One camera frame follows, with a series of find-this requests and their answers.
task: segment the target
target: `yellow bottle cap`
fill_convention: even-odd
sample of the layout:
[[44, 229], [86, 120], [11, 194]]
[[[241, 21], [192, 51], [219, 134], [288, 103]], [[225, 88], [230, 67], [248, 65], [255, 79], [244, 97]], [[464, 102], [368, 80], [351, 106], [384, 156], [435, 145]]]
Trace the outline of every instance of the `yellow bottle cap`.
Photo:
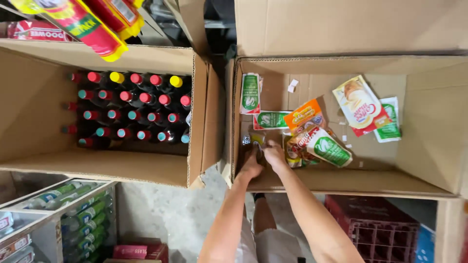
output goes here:
[[182, 79], [177, 76], [172, 76], [171, 79], [169, 80], [172, 86], [176, 88], [182, 87]]
[[117, 82], [119, 84], [122, 84], [122, 82], [124, 82], [124, 75], [122, 73], [119, 73], [119, 72], [112, 72], [110, 74], [110, 80], [113, 81], [113, 82]]

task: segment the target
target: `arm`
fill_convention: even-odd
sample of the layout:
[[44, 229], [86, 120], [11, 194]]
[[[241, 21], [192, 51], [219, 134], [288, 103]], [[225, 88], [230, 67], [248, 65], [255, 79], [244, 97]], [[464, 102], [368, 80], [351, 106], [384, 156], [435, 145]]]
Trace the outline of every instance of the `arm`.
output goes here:
[[244, 166], [214, 218], [198, 257], [199, 263], [234, 262], [237, 245], [241, 239], [247, 185], [252, 178], [260, 174], [262, 169], [263, 167], [256, 161], [256, 148], [254, 148], [252, 153], [248, 154]]
[[283, 183], [291, 208], [318, 263], [364, 263], [335, 219], [289, 167], [281, 146], [268, 141], [265, 158]]

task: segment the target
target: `hand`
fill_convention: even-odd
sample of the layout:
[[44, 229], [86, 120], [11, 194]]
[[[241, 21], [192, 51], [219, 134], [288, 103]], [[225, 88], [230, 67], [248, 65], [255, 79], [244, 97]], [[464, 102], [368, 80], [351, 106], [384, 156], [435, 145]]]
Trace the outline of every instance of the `hand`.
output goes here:
[[242, 166], [242, 169], [239, 172], [239, 174], [242, 174], [242, 176], [249, 177], [249, 181], [252, 178], [257, 177], [263, 170], [263, 166], [257, 163], [257, 151], [258, 148], [254, 146], [252, 148], [252, 151], [245, 153], [244, 165]]
[[269, 140], [266, 142], [266, 148], [263, 150], [265, 153], [265, 159], [271, 164], [273, 170], [281, 167], [289, 167], [286, 163], [285, 153], [281, 148], [281, 145], [276, 143], [274, 140]]

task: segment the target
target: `white shorts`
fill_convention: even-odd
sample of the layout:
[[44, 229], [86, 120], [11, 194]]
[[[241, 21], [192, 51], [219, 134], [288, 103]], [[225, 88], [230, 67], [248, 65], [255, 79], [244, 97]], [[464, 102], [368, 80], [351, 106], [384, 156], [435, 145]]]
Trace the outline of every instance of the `white shorts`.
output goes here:
[[236, 263], [297, 263], [298, 257], [302, 257], [302, 251], [296, 237], [277, 229], [254, 236], [250, 222], [242, 219]]

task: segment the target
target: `person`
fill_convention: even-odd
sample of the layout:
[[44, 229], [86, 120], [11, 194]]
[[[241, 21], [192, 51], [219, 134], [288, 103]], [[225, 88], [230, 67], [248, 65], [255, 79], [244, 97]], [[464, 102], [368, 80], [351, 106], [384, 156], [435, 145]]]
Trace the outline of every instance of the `person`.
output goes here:
[[[254, 232], [245, 217], [245, 193], [250, 180], [263, 167], [256, 161], [256, 147], [225, 195], [221, 208], [203, 243], [199, 263], [289, 263], [304, 262], [296, 237], [277, 230], [264, 195], [255, 195]], [[269, 140], [264, 156], [278, 174], [291, 208], [317, 263], [364, 263], [350, 238], [323, 204], [289, 167], [281, 146]]]

